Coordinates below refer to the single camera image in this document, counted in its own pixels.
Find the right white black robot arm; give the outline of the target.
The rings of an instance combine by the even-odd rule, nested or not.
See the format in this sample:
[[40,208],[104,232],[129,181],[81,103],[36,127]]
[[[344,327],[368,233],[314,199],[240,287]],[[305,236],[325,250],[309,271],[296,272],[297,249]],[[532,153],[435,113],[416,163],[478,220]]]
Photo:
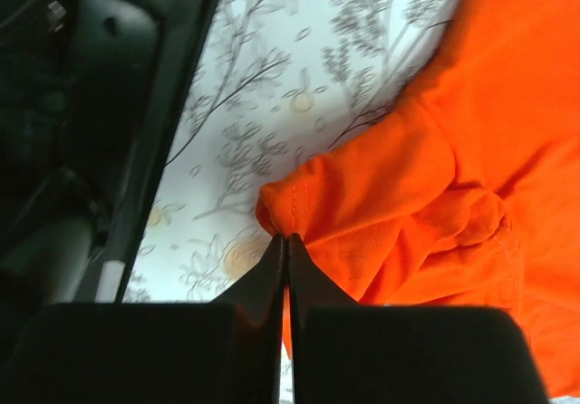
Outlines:
[[1,0],[1,400],[274,403],[285,272],[322,289],[302,329],[303,403],[378,401],[354,364],[383,308],[361,308],[276,238],[213,303],[96,303],[129,272],[186,101],[193,136],[281,94],[314,0]]

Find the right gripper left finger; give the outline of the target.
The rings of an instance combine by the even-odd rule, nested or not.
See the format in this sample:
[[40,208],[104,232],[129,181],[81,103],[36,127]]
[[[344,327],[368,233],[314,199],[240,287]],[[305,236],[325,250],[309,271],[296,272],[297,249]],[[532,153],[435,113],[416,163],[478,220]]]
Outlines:
[[209,303],[61,303],[24,327],[4,403],[275,403],[285,240]]

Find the orange t-shirt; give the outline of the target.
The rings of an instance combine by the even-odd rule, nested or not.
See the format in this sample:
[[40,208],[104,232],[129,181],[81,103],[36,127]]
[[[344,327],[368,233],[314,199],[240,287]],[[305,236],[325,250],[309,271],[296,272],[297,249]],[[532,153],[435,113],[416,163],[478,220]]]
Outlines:
[[260,189],[365,304],[481,304],[579,394],[579,0],[461,0],[392,111]]

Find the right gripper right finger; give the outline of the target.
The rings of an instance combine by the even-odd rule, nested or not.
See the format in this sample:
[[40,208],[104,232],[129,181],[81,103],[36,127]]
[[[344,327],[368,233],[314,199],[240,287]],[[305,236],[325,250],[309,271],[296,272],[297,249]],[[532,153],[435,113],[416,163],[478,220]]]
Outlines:
[[545,403],[524,336],[476,306],[358,304],[287,241],[298,403]]

